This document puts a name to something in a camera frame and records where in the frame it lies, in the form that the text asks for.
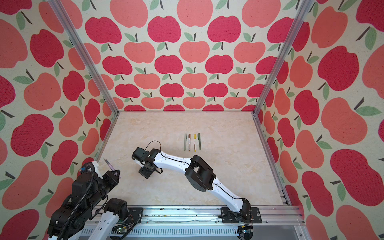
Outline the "purple pen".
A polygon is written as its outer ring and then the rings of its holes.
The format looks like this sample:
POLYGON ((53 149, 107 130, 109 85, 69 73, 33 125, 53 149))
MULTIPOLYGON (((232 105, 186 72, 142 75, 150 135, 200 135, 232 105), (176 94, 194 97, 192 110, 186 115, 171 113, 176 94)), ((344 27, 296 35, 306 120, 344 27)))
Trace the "purple pen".
POLYGON ((104 158, 104 161, 106 162, 107 166, 111 169, 111 171, 115 171, 116 169, 112 166, 112 164, 106 159, 104 158))

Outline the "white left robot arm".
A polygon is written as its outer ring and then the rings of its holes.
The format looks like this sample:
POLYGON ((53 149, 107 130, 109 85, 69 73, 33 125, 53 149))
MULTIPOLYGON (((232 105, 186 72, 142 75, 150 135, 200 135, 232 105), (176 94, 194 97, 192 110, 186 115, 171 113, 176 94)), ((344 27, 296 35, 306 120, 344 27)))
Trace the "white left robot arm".
POLYGON ((99 177, 88 166, 72 184, 72 193, 51 216, 47 234, 58 240, 68 240, 81 231, 93 216, 93 209, 107 198, 108 193, 120 182, 120 170, 107 171, 99 177))

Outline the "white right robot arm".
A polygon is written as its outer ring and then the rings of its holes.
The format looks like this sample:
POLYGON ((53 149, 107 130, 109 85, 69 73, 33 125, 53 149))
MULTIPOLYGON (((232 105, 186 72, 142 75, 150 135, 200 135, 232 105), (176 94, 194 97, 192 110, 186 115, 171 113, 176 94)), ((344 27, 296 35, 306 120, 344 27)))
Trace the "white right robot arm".
POLYGON ((173 170, 183 174, 189 183, 200 192, 210 192, 224 202, 236 220, 247 223, 251 218, 251 204, 229 190, 218 179, 212 167, 201 157, 181 158, 162 152, 159 149, 146 151, 136 148, 132 159, 141 166, 139 173, 149 179, 157 169, 173 170))

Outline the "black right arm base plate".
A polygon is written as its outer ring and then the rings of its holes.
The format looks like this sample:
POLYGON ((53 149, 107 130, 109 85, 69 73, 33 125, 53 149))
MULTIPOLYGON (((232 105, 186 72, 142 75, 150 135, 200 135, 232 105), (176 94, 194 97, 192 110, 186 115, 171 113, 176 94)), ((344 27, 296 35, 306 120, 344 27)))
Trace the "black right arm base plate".
POLYGON ((224 224, 261 224, 262 217, 259 208, 250 208, 247 214, 235 213, 230 211, 229 208, 221 208, 221 213, 218 215, 224 224))

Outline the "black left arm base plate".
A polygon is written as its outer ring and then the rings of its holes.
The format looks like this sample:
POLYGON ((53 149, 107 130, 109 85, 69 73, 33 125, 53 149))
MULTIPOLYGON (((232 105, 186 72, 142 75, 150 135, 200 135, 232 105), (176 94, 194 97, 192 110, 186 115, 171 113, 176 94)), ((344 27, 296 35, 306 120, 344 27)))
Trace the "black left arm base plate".
POLYGON ((133 223, 141 223, 143 216, 143 208, 132 208, 128 207, 123 210, 123 217, 119 221, 121 224, 133 224, 133 223))

